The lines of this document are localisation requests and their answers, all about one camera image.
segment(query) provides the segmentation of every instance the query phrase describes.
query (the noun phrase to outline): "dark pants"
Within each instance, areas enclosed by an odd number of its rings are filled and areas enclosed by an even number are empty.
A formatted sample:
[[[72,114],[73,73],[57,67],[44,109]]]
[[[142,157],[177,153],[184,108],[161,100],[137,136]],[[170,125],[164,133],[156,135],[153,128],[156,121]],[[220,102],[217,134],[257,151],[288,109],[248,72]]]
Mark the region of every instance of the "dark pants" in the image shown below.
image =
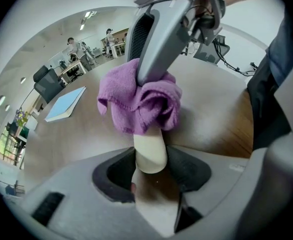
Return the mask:
[[[91,67],[86,55],[82,56],[80,58],[80,61],[81,61],[82,66],[86,69],[86,71],[92,70],[92,67]]]
[[[268,147],[275,139],[291,131],[274,97],[278,88],[270,70],[269,59],[265,56],[247,84],[253,113],[253,150]]]

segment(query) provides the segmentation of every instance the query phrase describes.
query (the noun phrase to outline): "person's hair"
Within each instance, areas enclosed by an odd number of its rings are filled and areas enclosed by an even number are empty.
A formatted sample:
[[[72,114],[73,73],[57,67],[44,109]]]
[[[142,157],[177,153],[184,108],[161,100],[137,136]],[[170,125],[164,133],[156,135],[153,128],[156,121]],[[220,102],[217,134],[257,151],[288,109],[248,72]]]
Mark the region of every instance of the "person's hair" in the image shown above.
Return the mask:
[[[67,39],[67,43],[69,44],[71,40],[74,40],[73,37],[69,37],[69,38]]]

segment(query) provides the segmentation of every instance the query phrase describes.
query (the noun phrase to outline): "window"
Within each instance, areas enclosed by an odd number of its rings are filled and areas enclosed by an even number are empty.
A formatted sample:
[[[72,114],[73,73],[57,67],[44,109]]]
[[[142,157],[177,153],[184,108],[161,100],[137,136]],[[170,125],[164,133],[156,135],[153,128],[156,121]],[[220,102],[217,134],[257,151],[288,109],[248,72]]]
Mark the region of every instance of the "window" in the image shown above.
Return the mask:
[[[17,166],[21,160],[23,148],[19,148],[19,143],[14,137],[9,135],[5,128],[0,137],[0,159]]]

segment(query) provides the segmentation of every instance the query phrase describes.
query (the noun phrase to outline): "cream-colored handle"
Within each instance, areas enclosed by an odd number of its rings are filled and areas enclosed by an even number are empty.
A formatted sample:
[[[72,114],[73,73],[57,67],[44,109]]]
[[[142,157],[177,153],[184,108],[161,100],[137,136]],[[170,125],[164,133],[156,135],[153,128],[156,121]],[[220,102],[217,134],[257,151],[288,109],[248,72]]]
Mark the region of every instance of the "cream-colored handle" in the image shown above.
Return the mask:
[[[133,135],[137,167],[146,174],[162,171],[168,161],[162,132],[156,125],[150,126],[144,135]]]

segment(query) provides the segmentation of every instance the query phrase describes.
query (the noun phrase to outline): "white desk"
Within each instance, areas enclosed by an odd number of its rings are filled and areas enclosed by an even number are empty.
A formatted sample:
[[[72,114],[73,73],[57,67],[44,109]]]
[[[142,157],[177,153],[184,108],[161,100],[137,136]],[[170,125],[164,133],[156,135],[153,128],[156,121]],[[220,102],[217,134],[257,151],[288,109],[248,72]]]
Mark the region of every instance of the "white desk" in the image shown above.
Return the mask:
[[[116,59],[118,57],[117,49],[116,49],[117,47],[118,47],[118,50],[120,52],[120,55],[122,55],[121,49],[119,47],[121,45],[124,45],[124,42],[118,42],[117,44],[111,46],[111,51],[112,51],[113,58]]]
[[[74,62],[72,62],[67,68],[65,68],[59,75],[58,77],[61,77],[61,79],[66,83],[67,81],[63,78],[63,75],[68,72],[69,70],[73,69],[75,66],[79,65],[80,69],[82,70],[83,74],[86,74],[87,71],[85,70],[85,68],[83,67],[81,61],[78,59]]]

